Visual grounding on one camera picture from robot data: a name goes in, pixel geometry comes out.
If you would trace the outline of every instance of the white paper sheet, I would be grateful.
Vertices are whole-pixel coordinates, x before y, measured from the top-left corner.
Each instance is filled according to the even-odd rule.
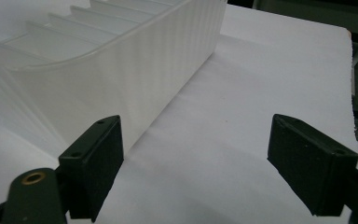
[[[343,28],[228,7],[215,53],[126,155],[97,223],[347,223],[348,210],[312,217],[267,162],[275,113],[356,150],[351,41]],[[2,202],[16,175],[56,164],[5,128],[0,140],[14,148],[0,151]]]

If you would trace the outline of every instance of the white table surface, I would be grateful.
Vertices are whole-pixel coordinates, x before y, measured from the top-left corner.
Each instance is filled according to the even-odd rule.
[[[347,223],[348,209],[312,217],[268,163],[276,113],[357,151],[347,31],[228,6],[215,53],[126,155],[97,223]],[[17,175],[56,165],[0,125],[0,203]]]

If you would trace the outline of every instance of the ribbed plastic wall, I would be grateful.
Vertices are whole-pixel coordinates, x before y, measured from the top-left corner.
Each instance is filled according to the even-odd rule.
[[[90,0],[49,24],[28,21],[27,34],[0,43],[13,129],[65,150],[95,120],[120,115],[128,150],[213,53],[226,3]]]

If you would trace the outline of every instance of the translucent plastic container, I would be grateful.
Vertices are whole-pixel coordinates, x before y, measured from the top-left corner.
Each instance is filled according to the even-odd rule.
[[[0,93],[34,123],[24,129],[62,150],[120,115],[128,150],[213,53],[226,3],[90,0],[47,24],[27,21],[26,34],[0,43]]]

